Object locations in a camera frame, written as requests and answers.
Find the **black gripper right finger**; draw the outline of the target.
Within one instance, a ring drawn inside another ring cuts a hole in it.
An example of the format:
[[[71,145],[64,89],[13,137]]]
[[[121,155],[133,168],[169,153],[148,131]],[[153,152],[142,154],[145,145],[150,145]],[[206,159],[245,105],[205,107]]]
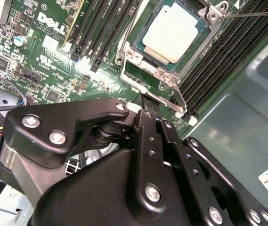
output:
[[[180,139],[151,102],[162,137],[167,209],[155,226],[268,226],[268,210],[196,138]]]

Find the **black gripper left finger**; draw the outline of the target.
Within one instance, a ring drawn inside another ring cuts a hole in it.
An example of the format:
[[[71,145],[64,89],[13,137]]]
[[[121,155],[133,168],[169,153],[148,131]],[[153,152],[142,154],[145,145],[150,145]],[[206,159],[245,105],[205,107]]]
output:
[[[126,202],[132,213],[166,209],[162,138],[154,99],[138,98],[137,113],[116,99],[18,107],[7,113],[0,141],[0,179],[36,208],[57,182],[117,153],[137,150],[131,160]]]

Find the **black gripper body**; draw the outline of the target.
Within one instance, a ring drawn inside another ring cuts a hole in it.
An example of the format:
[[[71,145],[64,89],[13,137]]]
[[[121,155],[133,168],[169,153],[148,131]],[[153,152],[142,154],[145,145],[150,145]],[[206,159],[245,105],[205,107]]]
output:
[[[143,222],[129,210],[126,197],[131,160],[137,150],[121,149],[54,184],[38,201],[33,226],[189,226],[174,169],[164,166],[167,207]]]

